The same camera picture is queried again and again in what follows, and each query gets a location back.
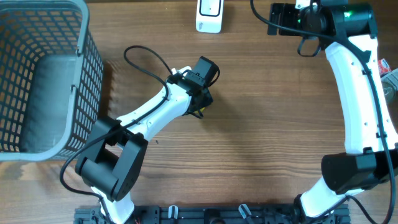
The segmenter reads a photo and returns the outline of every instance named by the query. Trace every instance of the basket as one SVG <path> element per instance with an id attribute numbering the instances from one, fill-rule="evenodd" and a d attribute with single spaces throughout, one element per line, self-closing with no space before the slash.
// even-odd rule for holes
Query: basket
<path id="1" fill-rule="evenodd" d="M 0 2 L 0 161 L 65 159 L 98 115 L 103 62 L 83 0 Z"/>

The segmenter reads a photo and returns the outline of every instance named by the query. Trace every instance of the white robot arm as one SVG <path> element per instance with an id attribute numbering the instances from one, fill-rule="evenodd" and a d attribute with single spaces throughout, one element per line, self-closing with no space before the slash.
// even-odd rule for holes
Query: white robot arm
<path id="1" fill-rule="evenodd" d="M 104 198 L 112 222 L 125 223 L 134 211 L 130 190 L 138 178 L 144 159 L 147 143 L 173 119 L 186 114 L 201 118 L 200 109 L 208 106 L 213 99 L 208 87 L 219 68 L 210 60 L 201 57 L 195 68 L 185 67 L 179 71 L 172 70 L 173 75 L 167 79 L 169 94 L 155 111 L 140 120 L 137 124 L 119 136 L 105 139 L 108 144 L 116 142 L 123 149 L 118 158 L 104 148 L 104 144 L 94 145 L 82 152 L 76 165 L 76 172 L 82 176 L 93 192 Z M 104 118 L 96 122 L 91 135 L 106 134 L 119 126 L 125 126 L 140 118 L 165 97 L 165 87 L 152 99 L 135 111 L 120 116 L 117 120 Z"/>
<path id="2" fill-rule="evenodd" d="M 370 38 L 370 35 L 360 35 L 350 37 L 349 41 L 363 51 L 370 50 L 372 52 L 368 67 L 372 71 L 372 78 L 376 84 L 388 147 L 395 149 L 398 135 L 392 125 L 381 86 L 377 67 L 377 39 Z M 364 154 L 364 149 L 382 152 L 381 138 L 376 134 L 379 130 L 373 94 L 366 76 L 362 73 L 363 67 L 353 53 L 336 42 L 326 48 L 326 57 L 335 73 L 343 108 L 346 153 Z M 336 194 L 335 191 L 329 189 L 324 178 L 321 178 L 308 192 L 302 195 L 301 202 L 308 217 L 317 217 L 345 198 L 346 195 L 356 195 L 363 191 L 362 188 L 358 188 L 344 194 Z"/>

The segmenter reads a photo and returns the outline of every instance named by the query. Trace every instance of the cable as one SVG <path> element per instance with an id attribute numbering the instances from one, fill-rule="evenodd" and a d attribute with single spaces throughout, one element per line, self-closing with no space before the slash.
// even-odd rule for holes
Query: cable
<path id="1" fill-rule="evenodd" d="M 220 70 L 218 69 L 218 71 L 217 71 L 217 77 L 216 77 L 216 79 L 214 79 L 213 81 L 211 81 L 211 83 L 209 84 L 209 87 L 211 87 L 214 83 L 216 83 L 216 81 L 217 81 L 217 79 L 218 79 L 218 77 L 220 77 Z"/>
<path id="2" fill-rule="evenodd" d="M 386 133 L 384 131 L 384 123 L 383 123 L 383 118 L 382 118 L 382 113 L 381 113 L 381 106 L 380 106 L 380 101 L 379 101 L 379 97 L 377 95 L 377 91 L 376 91 L 376 84 L 374 83 L 374 80 L 372 78 L 372 73 L 368 67 L 368 65 L 366 64 L 365 60 L 363 59 L 361 53 L 361 50 L 359 50 L 353 43 L 351 43 L 348 40 L 341 40 L 341 39 L 337 39 L 336 37 L 332 37 L 329 35 L 324 35 L 324 34 L 319 34 L 319 33 L 315 33 L 315 32 L 309 32 L 309 31 L 305 31 L 305 30 L 298 30 L 298 29 L 293 29 L 293 28 L 289 28 L 289 27 L 284 27 L 284 26 L 280 26 L 278 24 L 272 23 L 270 21 L 268 21 L 267 19 L 263 18 L 257 11 L 256 8 L 254 7 L 254 0 L 250 0 L 250 7 L 251 10 L 253 12 L 253 14 L 262 22 L 264 22 L 265 24 L 269 25 L 269 26 L 273 26 L 282 30 L 286 30 L 289 32 L 295 32 L 298 34 L 302 34 L 302 35 L 307 35 L 307 36 L 315 36 L 318 37 L 319 39 L 325 39 L 325 40 L 329 40 L 332 42 L 337 42 L 339 44 L 341 44 L 342 46 L 346 47 L 349 51 L 351 51 L 359 60 L 359 62 L 361 63 L 362 67 L 364 68 L 364 73 L 367 76 L 368 80 L 369 80 L 369 84 L 371 86 L 372 89 L 372 94 L 373 94 L 373 99 L 374 99 L 374 104 L 375 104 L 375 108 L 376 108 L 376 114 L 377 114 L 377 121 L 379 123 L 379 130 L 380 130 L 380 138 L 381 138 L 381 142 L 384 148 L 384 152 L 386 155 L 386 159 L 387 159 L 387 165 L 388 165 L 388 169 L 389 169 L 389 177 L 390 177 L 390 204 L 389 204 L 389 208 L 387 211 L 387 215 L 385 217 L 385 219 L 383 220 L 383 224 L 389 223 L 392 217 L 392 213 L 394 212 L 394 207 L 395 207 L 395 200 L 396 200 L 396 180 L 395 180 L 395 174 L 394 174 L 394 168 L 392 167 L 392 161 L 391 161 L 391 156 L 390 156 L 390 152 L 388 149 L 388 145 L 387 145 L 387 140 L 386 140 Z M 344 203 L 345 201 L 347 201 L 349 198 L 354 198 L 353 196 L 351 197 L 346 197 L 345 199 L 343 199 L 342 201 L 340 201 L 339 203 Z M 364 209 L 364 207 L 361 205 L 361 203 L 358 200 L 354 200 L 358 206 L 361 208 L 363 208 L 362 211 L 366 211 Z M 370 218 L 369 214 L 367 212 L 364 213 L 364 215 L 366 216 L 366 218 L 371 222 L 371 223 L 375 223 L 373 219 Z"/>
<path id="3" fill-rule="evenodd" d="M 154 106 L 151 110 L 149 110 L 148 112 L 146 112 L 145 114 L 143 114 L 143 115 L 140 116 L 139 118 L 137 118 L 137 119 L 131 121 L 129 124 L 127 124 L 127 125 L 125 125 L 125 126 L 123 126 L 123 127 L 120 127 L 120 128 L 118 128 L 117 130 L 114 130 L 114 131 L 112 131 L 112 132 L 110 132 L 110 133 L 108 133 L 108 134 L 104 134 L 104 135 L 102 135 L 101 137 L 98 137 L 98 138 L 92 140 L 91 142 L 86 143 L 85 146 L 84 146 L 83 148 L 77 150 L 77 152 L 75 152 L 73 155 L 71 155 L 71 156 L 65 161 L 65 163 L 63 164 L 63 166 L 62 166 L 62 168 L 61 168 L 61 171 L 60 171 L 60 182 L 61 182 L 61 184 L 62 184 L 67 190 L 69 190 L 69 191 L 71 191 L 71 192 L 73 192 L 73 193 L 76 193 L 76 194 L 91 195 L 91 196 L 98 197 L 99 202 L 101 203 L 102 208 L 103 208 L 104 211 L 105 211 L 105 217 L 106 217 L 107 221 L 110 222 L 110 223 L 112 223 L 112 222 L 111 222 L 111 219 L 110 219 L 110 217 L 109 217 L 109 212 L 108 212 L 108 209 L 106 208 L 106 204 L 105 204 L 105 202 L 104 202 L 104 198 L 103 198 L 100 194 L 96 194 L 96 193 L 94 193 L 94 192 L 87 192 L 87 191 L 84 191 L 84 190 L 77 190 L 77 189 L 74 189 L 74 188 L 70 187 L 70 186 L 65 182 L 65 179 L 63 178 L 63 176 L 64 176 L 64 174 L 65 174 L 65 171 L 66 171 L 67 167 L 68 167 L 69 164 L 71 163 L 71 161 L 74 160 L 78 155 L 80 155 L 84 150 L 86 150 L 86 149 L 88 149 L 89 147 L 93 146 L 93 145 L 96 144 L 97 142 L 100 142 L 100 141 L 102 141 L 102 140 L 104 140 L 104 139 L 106 139 L 106 138 L 109 138 L 109 137 L 111 137 L 111 136 L 114 136 L 115 134 L 117 134 L 117 133 L 119 133 L 119 132 L 121 132 L 121 131 L 124 131 L 124 130 L 126 130 L 127 128 L 129 128 L 129 127 L 131 127 L 131 126 L 137 124 L 140 120 L 144 119 L 146 116 L 150 115 L 150 114 L 153 113 L 155 110 L 157 110 L 157 109 L 167 100 L 167 98 L 169 97 L 169 88 L 167 87 L 166 82 L 164 82 L 161 78 L 159 78 L 157 75 L 153 74 L 152 72 L 149 72 L 149 71 L 147 71 L 147 70 L 145 70 L 145 69 L 139 67 L 138 65 L 132 63 L 132 62 L 127 58 L 127 52 L 128 52 L 129 50 L 131 50 L 131 49 L 144 49 L 144 50 L 148 50 L 150 53 L 154 54 L 157 58 L 159 58 L 159 60 L 165 65 L 165 67 L 167 68 L 167 70 L 169 71 L 169 73 L 172 75 L 172 71 L 171 71 L 171 69 L 169 68 L 169 66 L 166 64 L 166 62 L 163 60 L 163 58 L 162 58 L 159 54 L 157 54 L 156 52 L 154 52 L 152 49 L 147 48 L 147 47 L 144 47 L 144 46 L 140 46 L 140 45 L 130 46 L 130 47 L 128 47 L 126 50 L 124 50 L 124 53 L 123 53 L 124 59 L 126 60 L 126 62 L 127 62 L 129 65 L 131 65 L 131 66 L 133 66 L 134 68 L 136 68 L 136 69 L 138 69 L 138 70 L 140 70 L 140 71 L 146 73 L 147 75 L 150 75 L 151 77 L 154 77 L 156 80 L 158 80 L 158 81 L 164 86 L 164 88 L 165 88 L 165 96 L 163 97 L 162 101 L 160 101 L 160 102 L 159 102 L 156 106 Z"/>

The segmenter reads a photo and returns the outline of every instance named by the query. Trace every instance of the wood grain surface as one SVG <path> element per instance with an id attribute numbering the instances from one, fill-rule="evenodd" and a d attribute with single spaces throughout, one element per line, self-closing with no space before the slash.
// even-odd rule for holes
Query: wood grain surface
<path id="1" fill-rule="evenodd" d="M 398 67 L 398 1 L 371 2 L 379 24 L 379 58 Z M 271 3 L 256 1 L 264 17 Z M 343 113 L 324 52 L 299 57 L 299 38 L 267 36 L 267 26 L 253 16 L 249 1 L 225 2 L 220 34 L 196 31 L 196 1 L 89 8 L 90 30 L 106 64 L 102 114 L 116 118 L 129 113 L 161 88 L 123 60 L 130 45 L 154 49 L 172 68 L 194 66 L 203 55 L 221 70 L 210 89 L 214 103 L 204 111 L 205 119 L 178 118 L 150 142 L 131 192 L 136 205 L 289 203 L 320 178 L 325 154 L 344 152 Z M 167 77 L 147 52 L 135 50 L 129 58 Z M 390 112 L 398 122 L 396 108 Z M 75 208 L 96 205 L 95 198 L 61 186 L 61 166 L 58 161 L 0 163 L 0 223 L 71 223 Z M 88 190 L 72 167 L 65 178 Z M 389 185 L 358 198 L 381 222 Z M 367 223 L 350 205 L 353 223 Z M 398 222 L 397 214 L 396 209 L 391 223 Z"/>

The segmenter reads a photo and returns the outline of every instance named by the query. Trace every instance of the white device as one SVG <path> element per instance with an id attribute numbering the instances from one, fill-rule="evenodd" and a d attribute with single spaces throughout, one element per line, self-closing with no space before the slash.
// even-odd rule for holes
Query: white device
<path id="1" fill-rule="evenodd" d="M 221 32 L 224 0 L 198 0 L 197 31 L 206 33 Z"/>

